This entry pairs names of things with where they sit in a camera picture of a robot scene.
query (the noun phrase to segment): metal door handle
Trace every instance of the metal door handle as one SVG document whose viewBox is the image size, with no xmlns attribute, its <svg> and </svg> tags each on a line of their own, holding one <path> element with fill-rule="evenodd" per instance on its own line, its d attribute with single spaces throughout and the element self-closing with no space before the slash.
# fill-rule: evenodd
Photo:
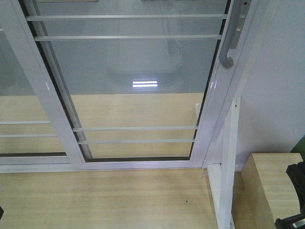
<svg viewBox="0 0 305 229">
<path fill-rule="evenodd" d="M 238 24 L 241 3 L 241 0 L 234 0 L 233 2 L 229 25 L 226 31 L 226 35 L 224 37 L 223 46 L 219 54 L 219 61 L 226 69 L 231 68 L 234 64 L 232 57 L 228 57 L 227 55 Z"/>
</svg>

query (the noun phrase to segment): glass pane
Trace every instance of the glass pane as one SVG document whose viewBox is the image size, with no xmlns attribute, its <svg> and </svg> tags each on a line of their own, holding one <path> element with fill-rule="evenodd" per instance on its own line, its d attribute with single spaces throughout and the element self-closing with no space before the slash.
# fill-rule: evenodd
<svg viewBox="0 0 305 229">
<path fill-rule="evenodd" d="M 45 21 L 48 34 L 55 35 L 196 35 L 219 34 L 221 17 L 152 19 L 73 19 Z"/>
<path fill-rule="evenodd" d="M 139 129 L 196 126 L 195 107 L 203 101 L 226 5 L 226 0 L 39 3 L 42 15 L 135 15 L 44 22 L 51 36 L 116 36 L 51 41 L 81 126 Z M 203 14 L 218 15 L 203 17 Z M 154 17 L 144 19 L 139 15 Z M 85 135 L 93 158 L 100 158 L 189 156 L 191 142 L 90 144 L 90 141 L 183 141 L 192 139 L 194 133 L 193 128 L 86 131 Z"/>
<path fill-rule="evenodd" d="M 99 0 L 40 2 L 42 15 L 222 14 L 226 0 Z"/>
<path fill-rule="evenodd" d="M 194 130 L 86 131 L 87 140 L 193 138 Z"/>
<path fill-rule="evenodd" d="M 89 145 L 93 158 L 189 156 L 191 142 Z"/>
<path fill-rule="evenodd" d="M 8 41 L 1 32 L 0 53 L 0 155 L 64 152 Z M 27 121 L 44 123 L 26 124 Z M 32 134 L 40 137 L 27 137 Z M 43 137 L 44 134 L 51 134 L 54 137 Z"/>
<path fill-rule="evenodd" d="M 57 137 L 0 138 L 1 154 L 59 153 L 64 152 Z"/>
</svg>

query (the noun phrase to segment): light wood panel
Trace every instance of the light wood panel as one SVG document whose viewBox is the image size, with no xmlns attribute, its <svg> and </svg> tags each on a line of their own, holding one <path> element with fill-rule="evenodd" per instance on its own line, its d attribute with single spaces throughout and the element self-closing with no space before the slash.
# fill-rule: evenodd
<svg viewBox="0 0 305 229">
<path fill-rule="evenodd" d="M 196 125 L 202 93 L 73 95 L 83 127 Z M 0 121 L 48 120 L 36 96 L 1 96 Z M 54 133 L 50 125 L 3 125 L 3 134 Z M 193 138 L 194 130 L 86 132 L 88 140 Z M 188 156 L 191 143 L 91 145 L 93 157 Z M 56 138 L 0 140 L 0 153 L 63 152 Z"/>
<path fill-rule="evenodd" d="M 302 161 L 299 154 L 252 154 L 242 177 L 259 229 L 275 229 L 277 218 L 299 213 L 293 184 L 286 174 L 288 165 Z"/>
<path fill-rule="evenodd" d="M 93 158 L 133 156 L 189 156 L 191 142 L 89 145 Z"/>
<path fill-rule="evenodd" d="M 64 152 L 57 137 L 0 138 L 0 154 Z"/>
<path fill-rule="evenodd" d="M 48 121 L 37 96 L 0 96 L 0 121 Z M 54 134 L 50 124 L 0 125 L 0 134 Z M 64 152 L 56 137 L 0 138 L 0 154 Z"/>
<path fill-rule="evenodd" d="M 193 138 L 195 130 L 85 131 L 87 140 Z"/>
<path fill-rule="evenodd" d="M 83 127 L 196 125 L 202 93 L 72 95 Z"/>
<path fill-rule="evenodd" d="M 203 169 L 0 174 L 1 228 L 214 229 Z"/>
<path fill-rule="evenodd" d="M 194 130 L 87 131 L 88 140 L 193 138 Z M 89 145 L 93 158 L 132 156 L 189 156 L 191 142 Z"/>
<path fill-rule="evenodd" d="M 54 134 L 51 124 L 0 125 L 0 135 Z"/>
<path fill-rule="evenodd" d="M 48 121 L 37 96 L 0 96 L 0 121 Z"/>
<path fill-rule="evenodd" d="M 232 216 L 235 229 L 257 229 L 240 172 L 234 177 Z"/>
</svg>

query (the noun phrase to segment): black object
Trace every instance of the black object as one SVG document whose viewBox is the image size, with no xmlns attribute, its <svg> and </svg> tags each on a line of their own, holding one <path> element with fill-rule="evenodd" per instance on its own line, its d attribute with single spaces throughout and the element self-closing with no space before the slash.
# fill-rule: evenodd
<svg viewBox="0 0 305 229">
<path fill-rule="evenodd" d="M 3 209 L 0 207 L 0 219 L 1 219 L 1 217 L 3 216 L 3 213 L 4 213 L 4 211 L 3 211 Z"/>
<path fill-rule="evenodd" d="M 305 229 L 305 162 L 289 165 L 286 173 L 295 187 L 301 214 L 277 219 L 275 226 L 277 229 Z"/>
</svg>

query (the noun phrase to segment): white post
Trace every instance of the white post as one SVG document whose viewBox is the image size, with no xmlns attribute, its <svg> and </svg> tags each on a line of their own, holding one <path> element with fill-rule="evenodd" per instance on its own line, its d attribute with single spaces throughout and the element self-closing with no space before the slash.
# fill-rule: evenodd
<svg viewBox="0 0 305 229">
<path fill-rule="evenodd" d="M 208 166 L 218 229 L 234 229 L 232 219 L 233 184 L 240 98 L 234 98 L 224 122 L 222 164 Z"/>
</svg>

